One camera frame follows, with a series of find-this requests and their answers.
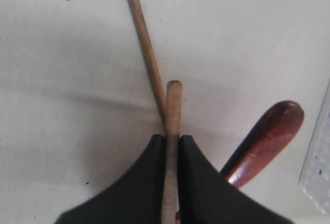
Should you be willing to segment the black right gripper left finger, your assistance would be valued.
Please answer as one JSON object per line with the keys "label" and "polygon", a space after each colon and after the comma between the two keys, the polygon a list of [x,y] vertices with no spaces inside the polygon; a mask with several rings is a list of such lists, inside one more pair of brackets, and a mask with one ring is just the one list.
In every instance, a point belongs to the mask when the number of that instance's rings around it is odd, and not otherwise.
{"label": "black right gripper left finger", "polygon": [[166,141],[151,137],[132,167],[88,201],[62,213],[56,223],[160,223]]}

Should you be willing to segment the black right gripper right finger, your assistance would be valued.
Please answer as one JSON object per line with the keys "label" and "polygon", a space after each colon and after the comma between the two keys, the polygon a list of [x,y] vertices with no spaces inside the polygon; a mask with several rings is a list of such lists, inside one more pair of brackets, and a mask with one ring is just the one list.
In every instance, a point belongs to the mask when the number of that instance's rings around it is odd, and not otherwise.
{"label": "black right gripper right finger", "polygon": [[190,135],[178,143],[178,200],[181,223],[291,223],[228,183]]}

